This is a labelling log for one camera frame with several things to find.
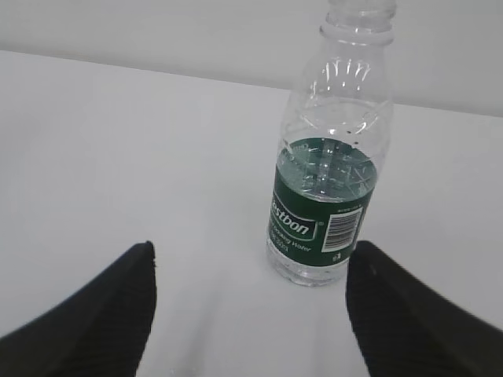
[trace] white wall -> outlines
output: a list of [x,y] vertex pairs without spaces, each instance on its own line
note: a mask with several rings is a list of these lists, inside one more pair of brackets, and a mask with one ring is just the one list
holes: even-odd
[[[503,1],[398,0],[398,102],[503,115]],[[0,49],[289,87],[325,0],[0,0]]]

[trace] plastic bottle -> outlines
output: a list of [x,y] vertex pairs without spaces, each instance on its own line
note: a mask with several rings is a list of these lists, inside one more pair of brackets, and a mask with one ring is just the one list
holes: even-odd
[[395,0],[332,0],[324,41],[281,125],[267,255],[294,283],[345,275],[383,166],[393,112],[384,47]]

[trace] barcode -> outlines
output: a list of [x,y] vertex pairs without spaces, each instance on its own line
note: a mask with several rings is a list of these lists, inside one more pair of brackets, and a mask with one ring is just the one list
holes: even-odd
[[363,208],[358,208],[347,214],[333,214],[330,216],[325,242],[321,249],[322,253],[338,251],[353,243],[362,211]]

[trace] white surface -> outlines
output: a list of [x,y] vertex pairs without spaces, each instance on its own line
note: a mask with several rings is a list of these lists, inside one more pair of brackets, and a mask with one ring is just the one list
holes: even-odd
[[[398,101],[503,115],[503,2],[398,0]],[[290,87],[327,0],[1,0],[0,49]]]
[[[5,52],[0,79],[0,335],[149,239],[141,377],[366,375],[343,284],[266,264],[287,92]],[[503,119],[398,106],[362,234],[500,328],[502,141]]]

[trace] green label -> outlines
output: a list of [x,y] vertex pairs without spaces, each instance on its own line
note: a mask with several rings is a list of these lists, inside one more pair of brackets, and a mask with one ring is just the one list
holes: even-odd
[[[321,139],[310,139],[311,147],[312,140],[319,144]],[[342,263],[354,250],[371,195],[372,189],[358,199],[341,203],[310,199],[289,188],[277,168],[268,227],[270,239],[282,254],[303,265]]]

